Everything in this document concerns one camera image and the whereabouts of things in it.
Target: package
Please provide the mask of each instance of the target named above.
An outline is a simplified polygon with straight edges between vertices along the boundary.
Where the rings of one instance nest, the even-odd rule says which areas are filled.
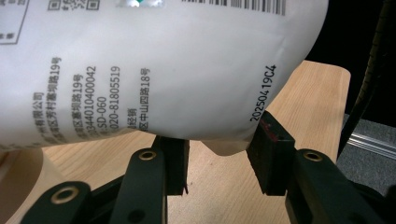
[[[311,50],[327,5],[1,1],[0,150],[133,130],[201,140],[220,155],[243,150]]]

